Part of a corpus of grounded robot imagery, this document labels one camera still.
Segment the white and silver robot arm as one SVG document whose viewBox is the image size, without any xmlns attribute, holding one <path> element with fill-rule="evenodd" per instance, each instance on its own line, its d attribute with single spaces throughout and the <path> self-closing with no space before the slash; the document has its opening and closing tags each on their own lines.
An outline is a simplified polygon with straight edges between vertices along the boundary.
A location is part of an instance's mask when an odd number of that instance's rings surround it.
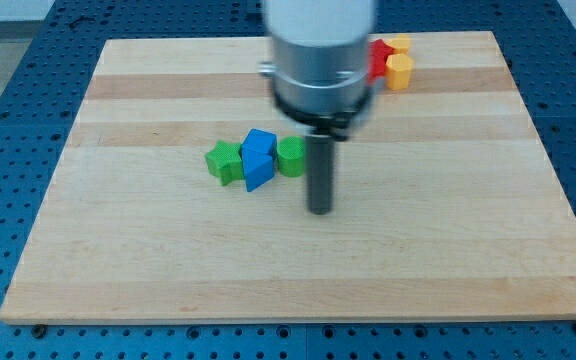
<svg viewBox="0 0 576 360">
<path fill-rule="evenodd" d="M 274 105 L 310 136 L 345 141 L 370 113 L 369 35 L 374 0 L 267 0 L 271 59 L 261 73 Z"/>
</svg>

